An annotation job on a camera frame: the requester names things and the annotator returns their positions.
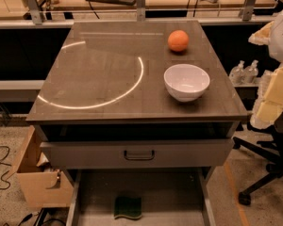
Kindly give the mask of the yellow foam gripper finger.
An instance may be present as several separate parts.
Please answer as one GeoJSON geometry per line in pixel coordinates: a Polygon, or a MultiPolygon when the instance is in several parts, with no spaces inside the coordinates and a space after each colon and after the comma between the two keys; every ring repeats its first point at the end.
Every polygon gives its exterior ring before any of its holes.
{"type": "Polygon", "coordinates": [[[273,125],[283,112],[283,64],[273,72],[265,71],[258,84],[258,98],[250,124],[257,129],[273,125]]]}
{"type": "Polygon", "coordinates": [[[269,43],[271,27],[273,24],[274,22],[267,23],[260,30],[253,33],[248,41],[255,45],[267,45],[269,43]]]}

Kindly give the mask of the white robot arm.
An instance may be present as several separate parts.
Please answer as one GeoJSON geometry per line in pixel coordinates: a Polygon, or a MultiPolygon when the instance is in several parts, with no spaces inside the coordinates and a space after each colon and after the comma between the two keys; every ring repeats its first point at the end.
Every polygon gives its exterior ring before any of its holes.
{"type": "Polygon", "coordinates": [[[265,72],[262,75],[250,119],[253,127],[266,129],[283,112],[283,10],[273,21],[252,34],[248,41],[256,45],[267,45],[269,56],[280,63],[272,73],[265,72]]]}

